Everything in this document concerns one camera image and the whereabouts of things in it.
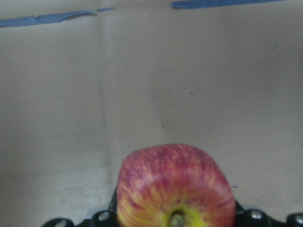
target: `table surface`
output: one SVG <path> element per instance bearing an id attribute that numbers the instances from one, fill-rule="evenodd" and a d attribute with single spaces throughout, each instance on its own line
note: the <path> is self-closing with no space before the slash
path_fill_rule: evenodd
<path id="1" fill-rule="evenodd" d="M 79 223 L 131 151 L 208 152 L 241 204 L 303 210 L 303 2 L 172 9 L 167 0 L 1 0 L 0 225 Z"/>

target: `apple skin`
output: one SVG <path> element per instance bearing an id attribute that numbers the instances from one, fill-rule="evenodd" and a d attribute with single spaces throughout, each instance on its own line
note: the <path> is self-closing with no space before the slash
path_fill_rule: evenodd
<path id="1" fill-rule="evenodd" d="M 182 227 L 233 227 L 235 209 L 227 179 L 199 148 L 158 145 L 136 150 L 122 162 L 117 182 L 121 227 L 172 227 L 178 212 Z"/>

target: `black metal bracket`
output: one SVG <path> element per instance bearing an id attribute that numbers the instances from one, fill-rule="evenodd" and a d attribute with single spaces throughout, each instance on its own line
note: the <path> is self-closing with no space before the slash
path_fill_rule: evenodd
<path id="1" fill-rule="evenodd" d="M 85 219 L 76 226 L 69 219 L 56 218 L 46 222 L 42 227 L 119 227 L 116 219 L 116 207 L 115 190 L 108 209 L 95 213 L 92 218 Z M 260 210 L 245 210 L 236 202 L 235 227 L 303 227 L 303 213 L 289 214 L 284 223 L 271 218 Z"/>

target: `apple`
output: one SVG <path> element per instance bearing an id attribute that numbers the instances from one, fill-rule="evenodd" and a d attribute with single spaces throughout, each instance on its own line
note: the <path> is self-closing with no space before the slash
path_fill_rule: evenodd
<path id="1" fill-rule="evenodd" d="M 203 150 L 166 144 L 136 150 L 117 182 L 121 227 L 233 227 L 235 199 L 216 162 Z"/>

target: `red apple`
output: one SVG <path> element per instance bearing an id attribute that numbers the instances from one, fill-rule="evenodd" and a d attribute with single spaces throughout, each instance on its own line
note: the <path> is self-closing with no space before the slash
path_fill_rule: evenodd
<path id="1" fill-rule="evenodd" d="M 233 227 L 235 199 L 216 162 L 199 148 L 167 144 L 136 150 L 117 182 L 121 227 Z"/>

